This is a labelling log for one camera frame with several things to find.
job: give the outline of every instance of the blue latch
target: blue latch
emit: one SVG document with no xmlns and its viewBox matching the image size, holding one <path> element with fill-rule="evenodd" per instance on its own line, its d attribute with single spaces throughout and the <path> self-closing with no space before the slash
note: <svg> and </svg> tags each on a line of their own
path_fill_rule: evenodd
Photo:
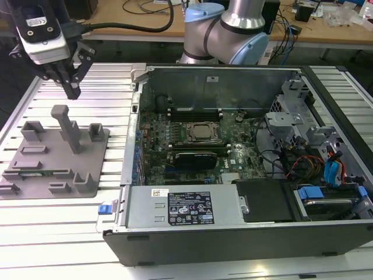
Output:
<svg viewBox="0 0 373 280">
<path fill-rule="evenodd" d="M 112 205 L 100 205 L 98 207 L 99 215 L 111 215 L 112 214 Z"/>
<path fill-rule="evenodd" d="M 367 190 L 363 186 L 358 186 L 357 190 L 359 191 L 361 197 L 366 197 L 368 195 Z"/>
<path fill-rule="evenodd" d="M 324 195 L 322 194 L 320 187 L 317 187 L 315 185 L 300 188 L 298 190 L 298 194 L 301 200 L 324 198 Z"/>
<path fill-rule="evenodd" d="M 338 162 L 327 161 L 324 168 L 324 179 L 327 183 L 331 184 L 333 188 L 338 188 L 336 177 L 339 171 Z"/>
</svg>

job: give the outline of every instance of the power supply label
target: power supply label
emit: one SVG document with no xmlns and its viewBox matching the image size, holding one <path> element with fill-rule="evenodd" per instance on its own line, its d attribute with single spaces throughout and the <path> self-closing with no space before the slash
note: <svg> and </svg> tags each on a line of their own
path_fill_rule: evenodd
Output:
<svg viewBox="0 0 373 280">
<path fill-rule="evenodd" d="M 171 226 L 213 224 L 210 192 L 169 192 L 168 223 Z"/>
</svg>

